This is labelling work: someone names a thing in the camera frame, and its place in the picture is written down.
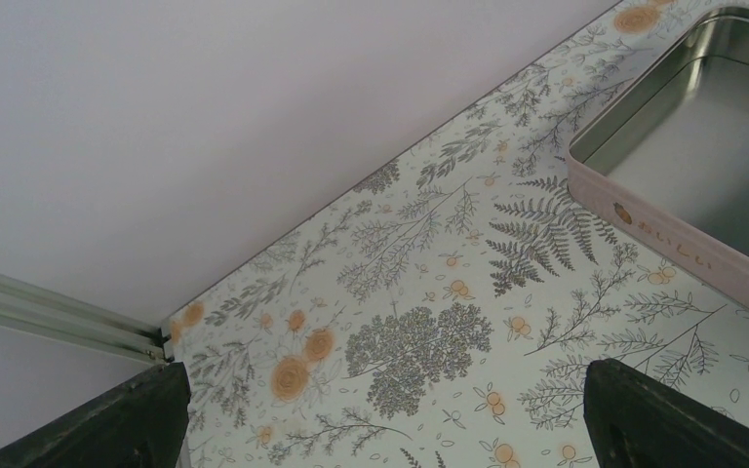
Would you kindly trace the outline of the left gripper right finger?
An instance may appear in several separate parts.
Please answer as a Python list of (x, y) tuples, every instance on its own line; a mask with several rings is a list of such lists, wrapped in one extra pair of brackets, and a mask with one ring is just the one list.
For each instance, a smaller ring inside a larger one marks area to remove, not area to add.
[(583, 418), (601, 467), (749, 467), (749, 428), (616, 359), (588, 365)]

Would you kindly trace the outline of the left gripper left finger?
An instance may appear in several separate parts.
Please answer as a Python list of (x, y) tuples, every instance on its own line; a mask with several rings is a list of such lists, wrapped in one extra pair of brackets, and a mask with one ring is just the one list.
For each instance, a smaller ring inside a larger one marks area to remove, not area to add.
[(190, 399), (183, 363), (154, 366), (0, 448), (0, 467), (175, 467)]

